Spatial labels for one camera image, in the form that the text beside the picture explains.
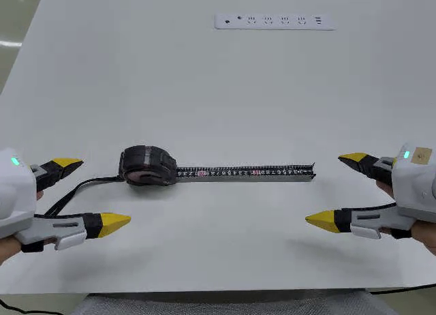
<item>white table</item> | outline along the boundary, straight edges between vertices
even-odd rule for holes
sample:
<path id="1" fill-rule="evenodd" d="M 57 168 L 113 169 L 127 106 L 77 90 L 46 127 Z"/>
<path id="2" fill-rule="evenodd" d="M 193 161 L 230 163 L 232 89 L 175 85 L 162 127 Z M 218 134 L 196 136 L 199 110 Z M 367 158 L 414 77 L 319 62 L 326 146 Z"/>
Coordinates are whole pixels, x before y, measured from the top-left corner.
<path id="1" fill-rule="evenodd" d="M 336 31 L 217 31 L 217 12 L 329 14 Z M 310 213 L 389 202 L 342 153 L 434 144 L 434 0 L 42 0 L 3 95 L 1 146 L 117 172 L 135 144 L 180 165 L 316 162 L 312 183 L 186 183 L 79 193 L 63 213 L 132 216 L 115 234 L 0 267 L 0 293 L 412 286 L 412 240 L 334 235 Z"/>

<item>power strip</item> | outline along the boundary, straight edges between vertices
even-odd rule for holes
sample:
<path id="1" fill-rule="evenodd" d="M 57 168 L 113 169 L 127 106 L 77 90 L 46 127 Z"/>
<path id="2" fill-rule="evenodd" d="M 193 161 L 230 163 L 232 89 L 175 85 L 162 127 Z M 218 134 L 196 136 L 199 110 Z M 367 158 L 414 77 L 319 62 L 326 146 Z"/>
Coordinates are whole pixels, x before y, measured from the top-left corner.
<path id="1" fill-rule="evenodd" d="M 245 30 L 334 30 L 327 15 L 216 14 L 216 29 Z"/>

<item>human hand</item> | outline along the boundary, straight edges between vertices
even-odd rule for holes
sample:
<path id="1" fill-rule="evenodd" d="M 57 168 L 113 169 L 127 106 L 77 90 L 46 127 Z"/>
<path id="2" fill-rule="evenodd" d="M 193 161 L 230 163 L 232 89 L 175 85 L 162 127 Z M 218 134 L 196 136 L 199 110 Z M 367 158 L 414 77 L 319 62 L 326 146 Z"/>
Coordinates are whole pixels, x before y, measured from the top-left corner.
<path id="1" fill-rule="evenodd" d="M 389 196 L 394 198 L 394 190 L 389 185 L 377 182 L 377 187 L 385 191 Z M 411 227 L 411 236 L 415 240 L 422 242 L 426 248 L 436 256 L 436 224 L 416 221 Z"/>
<path id="2" fill-rule="evenodd" d="M 44 193 L 38 192 L 36 199 L 39 200 Z M 0 265 L 13 255 L 21 251 L 21 243 L 13 236 L 0 239 Z"/>

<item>cable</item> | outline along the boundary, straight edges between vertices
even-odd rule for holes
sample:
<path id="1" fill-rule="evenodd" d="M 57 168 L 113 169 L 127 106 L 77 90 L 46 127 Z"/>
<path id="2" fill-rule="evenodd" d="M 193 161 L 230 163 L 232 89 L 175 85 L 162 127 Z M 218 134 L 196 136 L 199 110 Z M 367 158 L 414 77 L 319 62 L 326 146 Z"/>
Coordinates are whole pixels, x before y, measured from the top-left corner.
<path id="1" fill-rule="evenodd" d="M 423 286 L 412 286 L 410 288 L 402 288 L 402 289 L 392 289 L 392 290 L 384 290 L 384 291 L 374 291 L 371 292 L 372 295 L 390 295 L 391 293 L 406 293 L 407 291 L 415 291 L 427 288 L 436 287 L 436 283 L 433 284 L 425 284 Z"/>
<path id="2" fill-rule="evenodd" d="M 110 182 L 124 182 L 122 177 L 96 177 L 94 179 L 89 179 L 83 182 L 80 182 L 73 190 L 68 192 L 64 197 L 58 200 L 47 212 L 44 214 L 45 216 L 56 216 L 58 215 L 62 209 L 67 205 L 67 203 L 74 197 L 76 192 L 85 184 L 88 183 L 110 183 Z"/>
<path id="3" fill-rule="evenodd" d="M 9 306 L 7 303 L 5 303 L 3 300 L 0 299 L 0 305 L 7 309 L 7 310 L 13 310 L 15 312 L 19 312 L 21 314 L 52 314 L 52 315 L 63 315 L 59 312 L 46 312 L 45 310 L 22 310 L 18 307 Z"/>

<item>gray fabric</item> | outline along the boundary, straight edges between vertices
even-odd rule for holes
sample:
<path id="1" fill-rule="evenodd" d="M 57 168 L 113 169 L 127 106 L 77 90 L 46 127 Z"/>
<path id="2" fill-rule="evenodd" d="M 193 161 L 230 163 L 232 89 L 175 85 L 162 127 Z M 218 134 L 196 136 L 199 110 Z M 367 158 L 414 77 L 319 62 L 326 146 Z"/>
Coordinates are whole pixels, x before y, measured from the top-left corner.
<path id="1" fill-rule="evenodd" d="M 322 295 L 266 303 L 172 303 L 91 296 L 72 315 L 396 315 L 367 292 Z"/>

